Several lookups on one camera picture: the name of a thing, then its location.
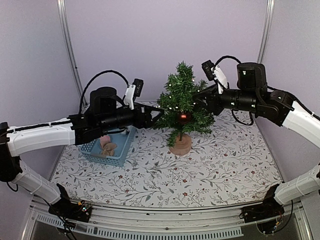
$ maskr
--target table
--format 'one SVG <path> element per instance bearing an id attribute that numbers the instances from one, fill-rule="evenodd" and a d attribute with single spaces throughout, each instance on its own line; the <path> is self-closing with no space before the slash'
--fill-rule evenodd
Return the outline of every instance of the table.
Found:
<path id="1" fill-rule="evenodd" d="M 248 122 L 246 112 L 237 117 Z M 236 122 L 229 110 L 215 117 L 212 134 L 191 133 L 192 149 L 175 156 L 169 129 L 140 129 L 123 167 L 86 160 L 67 146 L 51 179 L 72 199 L 151 208 L 230 206 L 261 201 L 282 178 L 256 124 Z"/>

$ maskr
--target blue basket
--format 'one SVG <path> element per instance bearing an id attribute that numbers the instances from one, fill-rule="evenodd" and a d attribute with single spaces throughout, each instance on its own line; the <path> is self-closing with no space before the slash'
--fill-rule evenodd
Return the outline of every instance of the blue basket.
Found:
<path id="1" fill-rule="evenodd" d="M 115 143 L 117 147 L 114 149 L 113 156 L 101 155 L 102 148 L 100 146 L 100 139 L 93 140 L 92 142 L 81 145 L 80 152 L 85 156 L 89 161 L 108 164 L 112 166 L 123 167 L 126 161 L 126 157 L 131 145 L 132 140 L 134 139 L 136 128 L 130 127 L 129 133 L 124 135 L 121 133 L 110 134 L 110 139 L 112 143 Z"/>

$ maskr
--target white wall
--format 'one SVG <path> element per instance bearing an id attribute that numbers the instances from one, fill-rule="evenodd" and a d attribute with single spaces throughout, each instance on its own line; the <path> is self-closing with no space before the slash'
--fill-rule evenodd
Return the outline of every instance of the white wall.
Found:
<path id="1" fill-rule="evenodd" d="M 0 3 L 0 122 L 23 126 L 77 112 L 79 97 L 65 48 L 56 0 Z M 21 156 L 48 177 L 61 147 Z M 22 233 L 30 194 L 0 182 L 0 239 Z"/>
<path id="2" fill-rule="evenodd" d="M 103 70 L 121 72 L 130 83 L 144 80 L 141 100 L 156 100 L 178 62 L 194 65 L 223 55 L 256 61 L 267 1 L 246 0 L 68 0 L 66 12 L 80 79 L 85 86 Z M 236 62 L 221 63 L 236 86 Z M 124 82 L 101 76 L 89 90 Z"/>
<path id="3" fill-rule="evenodd" d="M 296 95 L 320 115 L 320 1 L 277 0 L 266 55 L 268 85 Z M 258 119 L 286 181 L 320 162 L 320 149 L 303 137 Z M 314 239 L 320 239 L 320 196 L 302 198 Z"/>

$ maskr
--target wooden tree base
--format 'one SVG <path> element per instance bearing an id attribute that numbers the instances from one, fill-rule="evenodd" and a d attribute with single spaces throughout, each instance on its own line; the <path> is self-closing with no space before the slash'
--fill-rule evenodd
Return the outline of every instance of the wooden tree base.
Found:
<path id="1" fill-rule="evenodd" d="M 191 150 L 191 137 L 187 134 L 182 135 L 182 140 L 180 140 L 180 136 L 177 136 L 175 139 L 175 144 L 173 147 L 170 147 L 169 150 L 174 155 L 182 156 L 186 155 Z"/>

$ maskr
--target christmas tree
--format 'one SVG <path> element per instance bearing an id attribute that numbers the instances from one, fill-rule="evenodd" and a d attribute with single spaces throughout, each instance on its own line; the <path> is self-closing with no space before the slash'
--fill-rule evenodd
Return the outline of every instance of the christmas tree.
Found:
<path id="1" fill-rule="evenodd" d="M 214 115 L 204 108 L 197 107 L 193 95 L 203 90 L 207 83 L 201 80 L 195 83 L 192 65 L 183 61 L 176 67 L 177 73 L 170 74 L 164 85 L 166 92 L 157 100 L 159 108 L 165 114 L 156 122 L 156 129 L 173 129 L 167 139 L 167 146 L 173 147 L 176 138 L 182 140 L 184 133 L 198 132 L 210 134 L 210 126 L 214 123 Z"/>

